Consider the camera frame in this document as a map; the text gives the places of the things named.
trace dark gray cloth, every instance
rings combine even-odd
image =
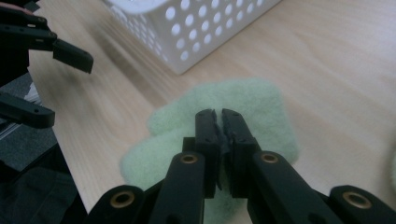
[[[60,223],[77,189],[70,175],[43,167],[0,185],[0,223]]]
[[[0,91],[23,98],[29,92],[31,84],[32,78],[29,74],[25,74],[1,87]],[[4,122],[6,121],[0,119],[0,126]],[[21,171],[56,143],[57,140],[51,128],[34,129],[22,125],[0,141],[0,160]]]

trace white perforated basket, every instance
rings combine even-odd
[[[153,54],[182,74],[280,0],[103,0]]]

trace brass screw insert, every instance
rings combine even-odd
[[[185,155],[185,156],[181,157],[180,160],[183,163],[192,164],[192,163],[195,163],[196,161],[198,161],[198,157],[196,157],[194,155]]]
[[[125,190],[116,193],[111,197],[110,204],[114,208],[123,208],[134,202],[134,193],[130,190]]]
[[[270,153],[263,153],[262,160],[265,162],[268,162],[268,163],[277,163],[278,162],[277,156],[270,154]]]
[[[363,195],[353,191],[344,192],[343,198],[351,205],[358,207],[360,209],[369,209],[373,206],[370,200],[368,200]]]

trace green sponge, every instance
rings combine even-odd
[[[155,111],[148,120],[151,137],[133,146],[121,161],[127,184],[148,189],[162,180],[170,161],[182,149],[183,137],[195,136],[195,114],[204,109],[227,108],[240,113],[262,150],[281,154],[289,162],[298,149],[278,89],[261,78],[232,79],[199,85],[180,99]],[[221,118],[218,124],[222,127]],[[205,223],[224,223],[242,200],[217,190],[205,201]]]

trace wooden table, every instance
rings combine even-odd
[[[313,189],[354,185],[396,208],[396,1],[283,0],[183,76],[151,57],[101,1],[39,5],[60,38],[95,59],[91,75],[41,51],[30,66],[87,210],[124,183],[120,158],[149,136],[151,112],[199,83],[233,77],[280,88],[301,149],[294,167]],[[241,211],[235,223],[244,219]]]

